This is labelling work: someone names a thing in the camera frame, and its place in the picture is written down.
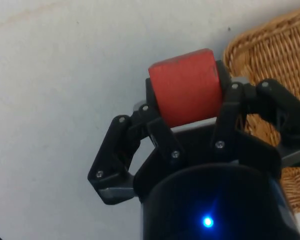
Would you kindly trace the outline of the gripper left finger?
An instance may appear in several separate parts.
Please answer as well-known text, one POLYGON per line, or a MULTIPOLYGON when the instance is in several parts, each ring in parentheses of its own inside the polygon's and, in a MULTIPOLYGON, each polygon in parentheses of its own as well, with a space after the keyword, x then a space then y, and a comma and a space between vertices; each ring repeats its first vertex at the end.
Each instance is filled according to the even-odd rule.
POLYGON ((131 116, 113 118, 87 175, 107 205, 134 197, 143 201, 160 181, 185 166, 185 150, 161 116, 149 78, 145 81, 145 90, 145 102, 131 116), (132 175, 131 162, 145 138, 150 138, 154 151, 132 175))

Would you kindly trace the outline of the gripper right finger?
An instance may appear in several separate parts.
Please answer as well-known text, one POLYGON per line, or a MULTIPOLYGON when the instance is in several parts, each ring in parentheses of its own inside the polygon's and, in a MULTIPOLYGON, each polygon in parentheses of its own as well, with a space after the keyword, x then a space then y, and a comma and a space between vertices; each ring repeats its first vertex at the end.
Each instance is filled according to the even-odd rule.
POLYGON ((252 85, 245 77, 231 78, 220 60, 216 69, 223 102, 211 139, 214 157, 251 167, 300 167, 300 100, 273 78, 252 85), (279 132, 277 146, 244 132, 253 114, 279 132))

